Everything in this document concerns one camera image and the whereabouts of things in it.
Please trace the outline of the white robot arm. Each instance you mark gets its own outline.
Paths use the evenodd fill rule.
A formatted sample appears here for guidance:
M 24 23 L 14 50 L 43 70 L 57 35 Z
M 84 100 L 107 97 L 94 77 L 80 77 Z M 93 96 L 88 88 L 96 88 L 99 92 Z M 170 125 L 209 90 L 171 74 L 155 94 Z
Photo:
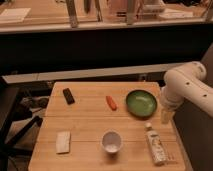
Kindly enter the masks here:
M 205 66 L 198 61 L 174 67 L 164 74 L 165 86 L 159 95 L 163 124 L 169 123 L 185 99 L 213 117 L 213 88 L 203 83 L 206 75 Z

